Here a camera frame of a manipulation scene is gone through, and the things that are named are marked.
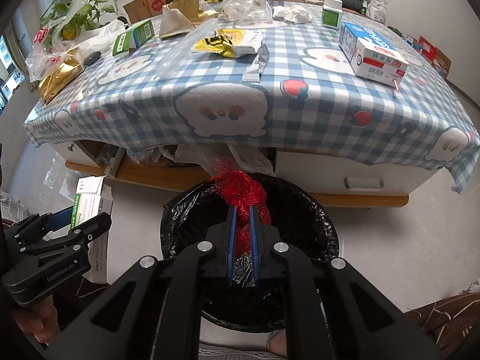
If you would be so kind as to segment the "left hand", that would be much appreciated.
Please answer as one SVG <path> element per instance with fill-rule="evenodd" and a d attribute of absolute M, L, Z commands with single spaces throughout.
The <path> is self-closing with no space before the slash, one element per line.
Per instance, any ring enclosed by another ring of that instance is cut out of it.
<path fill-rule="evenodd" d="M 49 296 L 30 308 L 10 312 L 24 333 L 31 333 L 42 344 L 49 345 L 59 334 L 58 312 Z"/>

